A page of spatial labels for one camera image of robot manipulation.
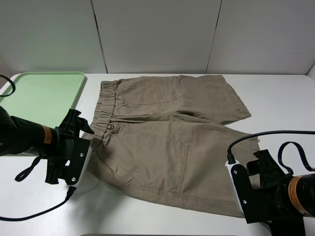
light green tray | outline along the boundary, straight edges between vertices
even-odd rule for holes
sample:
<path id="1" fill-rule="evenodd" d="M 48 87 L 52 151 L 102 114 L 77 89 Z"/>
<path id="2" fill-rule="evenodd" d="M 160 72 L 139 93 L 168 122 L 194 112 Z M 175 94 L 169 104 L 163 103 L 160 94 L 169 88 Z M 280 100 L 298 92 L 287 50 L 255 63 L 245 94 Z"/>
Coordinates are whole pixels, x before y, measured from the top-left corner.
<path id="1" fill-rule="evenodd" d="M 26 72 L 15 80 L 16 91 L 0 98 L 10 116 L 54 128 L 75 108 L 86 82 L 82 72 Z M 3 94 L 12 90 L 7 88 Z"/>

back pocket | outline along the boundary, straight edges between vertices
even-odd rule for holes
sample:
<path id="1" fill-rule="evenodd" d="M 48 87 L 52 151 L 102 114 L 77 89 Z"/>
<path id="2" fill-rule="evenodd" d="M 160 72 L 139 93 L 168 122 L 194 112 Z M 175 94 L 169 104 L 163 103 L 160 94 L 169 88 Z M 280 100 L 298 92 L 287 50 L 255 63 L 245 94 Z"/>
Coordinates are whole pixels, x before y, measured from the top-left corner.
<path id="1" fill-rule="evenodd" d="M 122 82 L 118 86 L 120 103 L 148 105 L 173 101 L 182 96 L 177 76 L 139 77 Z"/>
<path id="2" fill-rule="evenodd" d="M 103 162 L 126 183 L 179 192 L 189 145 L 128 128 L 111 135 Z"/>

khaki shorts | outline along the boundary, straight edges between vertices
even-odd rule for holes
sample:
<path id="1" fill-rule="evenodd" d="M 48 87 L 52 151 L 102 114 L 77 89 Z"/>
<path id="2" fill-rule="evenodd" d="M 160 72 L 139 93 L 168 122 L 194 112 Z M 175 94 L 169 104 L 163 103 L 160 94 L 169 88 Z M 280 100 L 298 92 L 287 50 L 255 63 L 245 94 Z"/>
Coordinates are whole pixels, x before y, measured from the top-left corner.
<path id="1" fill-rule="evenodd" d="M 222 123 L 250 117 L 221 75 L 101 82 L 88 170 L 145 201 L 242 217 L 226 167 L 229 144 L 245 135 Z M 233 147 L 242 164 L 257 138 Z"/>

table surface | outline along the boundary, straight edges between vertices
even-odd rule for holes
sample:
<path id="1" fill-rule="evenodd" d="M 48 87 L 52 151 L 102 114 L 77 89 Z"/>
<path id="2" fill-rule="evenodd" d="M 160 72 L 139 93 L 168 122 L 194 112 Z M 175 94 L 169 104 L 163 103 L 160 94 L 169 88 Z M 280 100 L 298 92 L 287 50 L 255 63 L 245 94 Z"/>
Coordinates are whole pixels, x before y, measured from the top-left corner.
<path id="1" fill-rule="evenodd" d="M 92 122 L 100 82 L 139 77 L 143 74 L 86 74 L 87 83 L 76 106 Z M 224 75 L 252 114 L 228 127 L 247 133 L 268 130 L 315 130 L 315 82 L 303 75 Z M 302 145 L 311 166 L 315 137 L 270 135 L 260 137 L 260 148 L 276 157 L 283 142 Z M 284 163 L 295 175 L 307 174 L 293 147 L 283 153 Z M 17 183 L 15 176 L 33 160 L 29 156 L 0 157 L 0 216 L 24 217 L 51 208 L 65 198 L 67 186 L 44 182 L 46 161 Z M 305 218 L 307 235 L 315 235 L 315 219 Z M 80 236 L 83 234 L 227 235 L 268 236 L 260 224 L 245 219 L 152 204 L 125 196 L 89 173 L 82 186 L 61 208 L 23 222 L 0 222 L 0 234 Z"/>

white table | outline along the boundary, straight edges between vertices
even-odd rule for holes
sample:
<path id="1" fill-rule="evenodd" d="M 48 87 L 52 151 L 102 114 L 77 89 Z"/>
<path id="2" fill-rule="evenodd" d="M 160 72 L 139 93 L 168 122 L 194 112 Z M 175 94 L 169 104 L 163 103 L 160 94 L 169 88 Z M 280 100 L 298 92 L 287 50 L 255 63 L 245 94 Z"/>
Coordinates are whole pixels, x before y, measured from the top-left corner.
<path id="1" fill-rule="evenodd" d="M 100 82 L 132 78 L 140 74 L 87 74 L 88 80 L 76 106 L 92 122 Z M 303 75 L 224 75 L 252 114 L 229 127 L 248 133 L 277 129 L 315 130 L 315 82 Z M 285 141 L 297 141 L 315 166 L 310 135 L 260 137 L 260 148 L 276 157 Z M 287 147 L 284 162 L 295 175 L 306 174 L 297 150 Z M 32 157 L 0 157 L 0 216 L 23 217 L 48 209 L 65 198 L 67 186 L 44 182 L 46 162 L 42 161 L 23 182 L 15 176 L 32 162 Z M 305 218 L 307 235 L 315 235 L 315 220 Z M 0 222 L 0 235 L 79 236 L 83 234 L 148 235 L 235 235 L 267 236 L 260 224 L 245 219 L 184 210 L 127 197 L 87 174 L 81 188 L 63 207 L 24 222 Z"/>

